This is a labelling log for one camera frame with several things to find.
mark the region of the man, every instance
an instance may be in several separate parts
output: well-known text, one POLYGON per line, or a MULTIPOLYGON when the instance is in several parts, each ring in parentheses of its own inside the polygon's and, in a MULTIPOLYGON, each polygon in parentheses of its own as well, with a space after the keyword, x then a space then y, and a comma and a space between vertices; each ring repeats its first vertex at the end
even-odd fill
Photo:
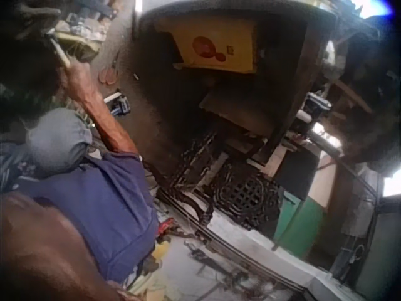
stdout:
POLYGON ((111 153, 42 181, 18 181, 2 195, 6 300, 120 300, 107 282, 123 283, 154 248, 158 222, 135 144, 110 114, 89 65, 73 61, 66 79, 68 95, 111 153))

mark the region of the yellow box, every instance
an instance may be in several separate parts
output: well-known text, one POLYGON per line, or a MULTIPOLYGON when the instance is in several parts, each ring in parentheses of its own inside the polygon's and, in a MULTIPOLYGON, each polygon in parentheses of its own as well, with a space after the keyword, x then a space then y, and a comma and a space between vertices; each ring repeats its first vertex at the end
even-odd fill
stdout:
POLYGON ((255 22, 207 16, 161 18, 157 31, 172 34, 183 63, 177 66, 255 73, 255 22))

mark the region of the dirt floor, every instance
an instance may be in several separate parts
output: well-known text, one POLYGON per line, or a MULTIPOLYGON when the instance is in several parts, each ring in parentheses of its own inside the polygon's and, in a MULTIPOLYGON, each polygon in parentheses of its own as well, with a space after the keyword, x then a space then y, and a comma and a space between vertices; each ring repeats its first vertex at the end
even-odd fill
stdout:
POLYGON ((113 20, 100 54, 92 61, 93 76, 110 65, 120 50, 119 81, 113 86, 100 85, 100 90, 107 96, 119 88, 128 97, 131 113, 118 120, 143 157, 169 173, 183 145, 190 142, 197 130, 196 120, 202 118, 197 103, 206 90, 198 81, 191 80, 185 70, 172 67, 163 43, 148 36, 132 40, 134 4, 135 1, 126 1, 113 20))

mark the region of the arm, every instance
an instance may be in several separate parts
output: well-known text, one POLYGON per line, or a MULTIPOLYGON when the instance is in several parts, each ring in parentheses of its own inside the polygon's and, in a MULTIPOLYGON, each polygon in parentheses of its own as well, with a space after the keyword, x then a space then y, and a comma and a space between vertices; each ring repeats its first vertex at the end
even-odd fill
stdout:
POLYGON ((115 152, 138 154, 136 145, 103 101, 96 83, 92 80, 89 64, 72 60, 71 66, 65 71, 68 96, 83 106, 94 121, 107 148, 115 152))

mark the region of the wooden beam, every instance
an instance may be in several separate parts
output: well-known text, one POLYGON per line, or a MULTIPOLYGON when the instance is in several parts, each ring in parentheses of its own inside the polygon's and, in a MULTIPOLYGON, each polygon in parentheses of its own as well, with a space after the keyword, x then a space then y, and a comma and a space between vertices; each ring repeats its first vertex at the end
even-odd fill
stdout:
POLYGON ((302 45, 295 73, 282 91, 283 101, 290 103, 287 116, 281 125, 276 126, 266 144, 267 158, 273 154, 281 139, 294 122, 296 113, 301 108, 306 94, 311 90, 320 70, 324 49, 329 39, 330 31, 322 28, 317 22, 309 22, 306 27, 305 39, 302 45))
POLYGON ((345 83, 343 83, 341 80, 336 79, 334 81, 334 84, 340 88, 341 90, 343 90, 343 92, 345 92, 348 97, 350 98, 350 100, 359 105, 362 109, 364 109, 364 111, 366 111, 369 114, 373 114, 373 110, 369 107, 369 105, 366 103, 366 101, 364 101, 362 99, 361 96, 359 96, 358 94, 356 94, 354 92, 354 90, 352 90, 349 86, 347 86, 345 83))

